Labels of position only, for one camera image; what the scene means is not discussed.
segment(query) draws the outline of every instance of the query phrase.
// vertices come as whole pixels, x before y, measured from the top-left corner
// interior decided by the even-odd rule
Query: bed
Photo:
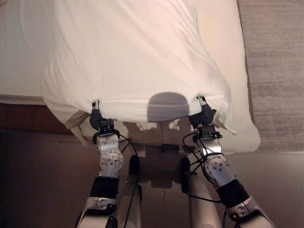
[[[52,32],[54,14],[60,8],[54,2],[56,1],[8,0],[0,7],[0,103],[4,104],[0,110],[1,115],[5,117],[0,125],[1,128],[18,129],[20,125],[14,123],[14,127],[10,126],[8,119],[12,119],[12,116],[11,106],[8,104],[23,105],[21,108],[23,112],[29,107],[34,110],[34,115],[29,114],[31,116],[28,118],[29,126],[39,118],[39,113],[53,118],[52,115],[45,114],[48,110],[43,105],[48,99],[46,96],[44,100],[42,99],[45,87],[42,87],[41,91],[41,82],[45,75],[45,64],[50,59],[49,47],[56,40],[56,34]],[[223,150],[226,153],[253,152],[258,148],[260,138],[249,111],[250,96],[248,96],[245,52],[237,2],[194,0],[189,1],[189,5],[193,6],[192,10],[196,15],[194,18],[197,18],[199,35],[206,53],[216,63],[231,92],[235,128],[219,129],[223,134],[221,140]],[[71,116],[65,117],[65,114],[59,113],[50,103],[47,105],[83,144],[86,144],[87,139],[94,134],[87,119],[88,108],[83,108],[81,112],[70,112],[74,117],[76,114],[74,119],[76,123],[70,125],[64,118],[70,119]],[[51,127],[43,128],[44,122],[47,124],[48,121],[40,121],[35,127],[28,126],[24,130],[39,130],[41,126],[43,129],[41,131],[52,132]],[[57,120],[54,122],[57,126],[55,133],[69,133]],[[115,126],[121,134],[132,137],[135,142],[144,145],[180,144],[182,137],[191,131],[187,118],[155,123],[123,120],[115,121]]]

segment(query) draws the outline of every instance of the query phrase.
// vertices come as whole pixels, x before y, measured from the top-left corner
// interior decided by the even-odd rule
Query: white cloth
[[[64,124],[90,113],[96,99],[104,118],[181,118],[200,112],[203,95],[235,133],[229,86],[201,41],[190,0],[56,0],[54,27],[42,95]]]

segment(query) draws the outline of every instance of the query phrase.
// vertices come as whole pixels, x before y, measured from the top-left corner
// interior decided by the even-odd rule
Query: white bedding
[[[54,2],[57,3],[56,12],[54,11]],[[145,1],[147,3],[144,8],[147,10],[146,12],[141,12],[141,9],[137,8],[140,4],[132,5],[132,3],[136,2],[135,0],[124,1],[128,2],[128,4],[123,5],[123,7],[118,4],[119,2],[122,1],[114,1],[114,3],[113,1],[103,1],[100,3],[101,5],[95,6],[92,5],[93,1],[70,5],[68,4],[69,1],[9,0],[5,4],[6,8],[0,8],[0,17],[2,19],[0,22],[0,94],[39,96],[40,92],[38,84],[40,83],[41,75],[44,74],[46,63],[48,63],[49,71],[48,77],[46,77],[44,83],[43,94],[53,113],[65,124],[70,120],[71,116],[77,113],[78,110],[90,112],[92,99],[100,99],[103,102],[101,104],[101,108],[104,117],[137,122],[164,120],[157,119],[163,117],[155,115],[153,117],[154,119],[148,118],[147,107],[149,105],[149,99],[147,99],[147,97],[151,98],[155,93],[171,92],[182,95],[181,99],[175,105],[178,107],[186,107],[186,109],[175,109],[175,111],[181,110],[181,112],[174,112],[172,113],[173,115],[169,117],[168,115],[165,115],[167,119],[173,119],[184,116],[188,113],[193,114],[197,112],[199,110],[199,105],[194,102],[194,98],[196,95],[202,94],[207,97],[207,101],[211,104],[211,107],[218,110],[217,113],[219,119],[232,132],[235,130],[235,127],[232,117],[232,108],[230,105],[233,105],[235,110],[237,135],[233,135],[231,132],[224,129],[220,130],[224,135],[223,140],[221,140],[224,151],[254,151],[259,145],[259,135],[255,126],[251,122],[248,109],[244,46],[236,1],[193,1],[197,9],[200,35],[204,45],[206,46],[206,50],[217,63],[219,70],[208,57],[208,53],[204,50],[200,38],[195,35],[195,21],[191,21],[191,19],[195,18],[195,9],[192,8],[191,2],[165,1],[167,6],[168,4],[170,4],[171,7],[174,6],[173,9],[168,9],[170,14],[174,16],[173,18],[169,18],[172,20],[169,22],[175,23],[176,20],[178,21],[180,19],[187,18],[188,20],[186,22],[188,24],[183,24],[178,31],[183,31],[183,29],[188,28],[189,25],[192,28],[191,35],[193,36],[190,40],[187,39],[189,41],[188,46],[182,50],[174,48],[175,45],[180,43],[179,36],[174,40],[167,39],[165,36],[167,35],[166,32],[170,32],[167,27],[169,23],[164,23],[162,20],[156,20],[155,24],[153,24],[153,21],[149,21],[150,18],[148,12],[150,12],[151,6],[148,4],[151,4],[152,2],[154,3],[155,1]],[[113,29],[113,25],[101,24],[101,21],[104,21],[101,20],[101,15],[105,14],[105,8],[100,8],[101,6],[105,6],[102,4],[107,4],[108,7],[106,9],[108,9],[108,11],[106,12],[110,14],[110,16],[108,16],[112,20],[121,20],[119,30]],[[113,14],[113,9],[117,9],[117,6],[121,11],[116,12],[117,14]],[[156,15],[158,13],[167,13],[164,10],[166,8],[161,7],[160,9],[154,8],[154,13]],[[182,16],[179,14],[172,14],[172,12],[176,11],[184,14]],[[140,21],[134,28],[131,26],[132,24],[127,21],[128,19],[138,22],[138,19],[140,18],[144,18],[146,21]],[[141,36],[137,37],[135,44],[141,45],[144,51],[148,51],[152,54],[152,57],[151,55],[147,56],[145,53],[143,55],[138,55],[142,58],[137,56],[136,64],[132,63],[130,59],[122,59],[126,54],[124,53],[120,56],[117,55],[118,49],[121,50],[124,48],[124,51],[128,50],[125,49],[124,46],[118,45],[116,47],[117,49],[115,49],[113,43],[116,41],[115,39],[118,39],[120,41],[119,44],[122,45],[122,40],[124,39],[121,37],[117,38],[117,36],[114,36],[111,39],[109,36],[110,33],[106,33],[108,37],[105,38],[105,35],[103,34],[104,28],[100,29],[98,28],[99,26],[105,26],[112,33],[113,30],[121,33],[121,30],[124,31],[126,28],[133,29],[131,32],[127,31],[121,33],[121,35],[125,35],[129,39],[134,39],[132,35],[140,31]],[[153,34],[156,31],[159,32],[160,29],[163,29],[162,33],[157,36],[153,36]],[[185,34],[188,35],[187,32],[188,30],[186,33],[184,32],[178,35],[182,35],[182,38],[185,39]],[[159,39],[160,41],[166,40],[166,43],[161,43],[162,46],[159,44],[158,47],[153,47],[152,45],[151,49],[149,45],[151,45],[150,41],[153,39]],[[106,55],[102,52],[105,50],[104,48],[107,48],[104,46],[106,41],[109,41],[112,44],[111,50],[116,51],[115,55],[112,54],[110,50],[108,50]],[[191,47],[195,42],[199,42],[199,51],[189,51],[189,47]],[[49,47],[55,48],[53,49],[54,52],[52,52],[51,56],[49,55],[50,52],[48,52]],[[127,54],[127,57],[130,57],[132,56],[131,54],[133,54],[131,47],[129,51],[130,53]],[[96,56],[100,57],[103,61],[99,63],[99,61],[95,59]],[[73,62],[70,61],[70,57],[79,57],[80,59],[77,59],[76,61],[73,59]],[[166,65],[168,58],[170,59],[170,64]],[[196,58],[198,59],[196,62],[198,64],[193,64],[193,60]],[[117,62],[121,63],[122,60],[124,62],[122,72],[119,72],[119,67],[121,67],[121,65],[119,65],[119,67],[109,65],[113,63],[117,64]],[[211,82],[208,86],[203,87],[202,85],[204,85],[205,81],[198,75],[187,74],[187,70],[189,70],[189,68],[193,70],[193,68],[202,63],[202,60],[204,61],[205,66],[207,66],[209,70],[212,70],[211,75],[213,78],[216,78],[217,83]],[[181,64],[182,67],[176,64],[179,61],[183,63]],[[155,67],[151,67],[150,64],[158,66],[158,70],[155,70]],[[98,80],[104,80],[107,76],[99,76],[101,73],[104,73],[104,68],[101,68],[101,66],[104,68],[107,67],[107,70],[114,69],[114,72],[117,75],[116,77],[118,77],[116,81],[109,83],[108,85],[110,86],[103,88],[103,90],[99,89],[101,81],[96,83],[96,81],[83,80],[92,75]],[[157,83],[155,83],[155,80],[149,81],[149,78],[151,77],[148,79],[139,79],[139,74],[136,76],[128,75],[128,77],[125,78],[122,77],[121,75],[128,70],[130,72],[153,72],[158,81]],[[164,78],[159,73],[165,73],[167,77]],[[230,102],[229,89],[225,81],[222,80],[221,75],[225,77],[230,86],[232,104]],[[181,83],[176,80],[176,76],[182,77]],[[128,89],[126,90],[121,86],[117,86],[117,83],[120,83],[121,85],[130,83],[130,77],[137,78],[137,80],[132,81],[132,84],[136,86],[128,86]],[[90,89],[93,88],[93,90],[90,91],[87,89],[83,93],[83,86],[88,84],[90,85]],[[129,106],[129,109],[125,106],[125,102],[122,102],[119,105],[117,104],[117,102],[121,100],[125,101],[123,99],[124,96],[132,94],[135,89],[138,89],[138,85],[147,85],[144,88],[140,88],[140,92],[144,93],[144,96],[135,97],[136,101],[144,101],[142,103],[144,103],[146,107],[145,109],[136,107],[136,109],[131,110],[131,106]],[[111,105],[111,99],[108,103],[104,101],[105,95],[111,95],[112,100],[113,98],[116,99],[116,102],[113,103],[114,105]],[[166,121],[158,124],[117,122],[116,126],[118,126],[121,133],[128,134],[129,137],[134,138],[135,141],[140,143],[179,144],[180,137],[189,132],[190,128],[186,120],[181,120],[178,124],[176,123],[177,121]],[[91,127],[87,125],[87,122],[81,124],[80,128],[81,133],[84,136],[90,136],[93,134]]]

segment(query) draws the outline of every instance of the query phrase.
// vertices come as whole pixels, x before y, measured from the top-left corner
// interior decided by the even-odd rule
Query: black joint housing
[[[204,104],[201,107],[201,112],[189,116],[190,123],[193,125],[194,128],[197,125],[208,125],[213,121],[214,111],[210,108],[208,104]]]
[[[118,178],[96,177],[92,186],[90,197],[115,199],[118,192]]]
[[[95,130],[99,130],[100,123],[102,122],[103,117],[99,109],[93,109],[90,115],[90,124]]]
[[[243,185],[234,179],[230,183],[221,186],[217,189],[218,195],[226,208],[231,208],[240,204],[249,198],[248,193],[245,191]]]

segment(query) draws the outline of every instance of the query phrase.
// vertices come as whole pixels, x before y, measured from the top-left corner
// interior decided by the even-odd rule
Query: mattress
[[[249,113],[237,2],[195,0],[193,3],[202,41],[231,90],[237,134],[220,129],[224,135],[222,147],[224,152],[252,152],[259,145],[259,135]],[[54,38],[50,32],[52,13],[52,1],[9,0],[0,8],[0,102],[42,104],[41,76],[49,60],[47,47]],[[115,126],[135,142],[149,145],[179,144],[181,137],[191,131],[186,118],[158,123],[115,122]],[[71,130],[83,143],[94,133],[87,119]]]

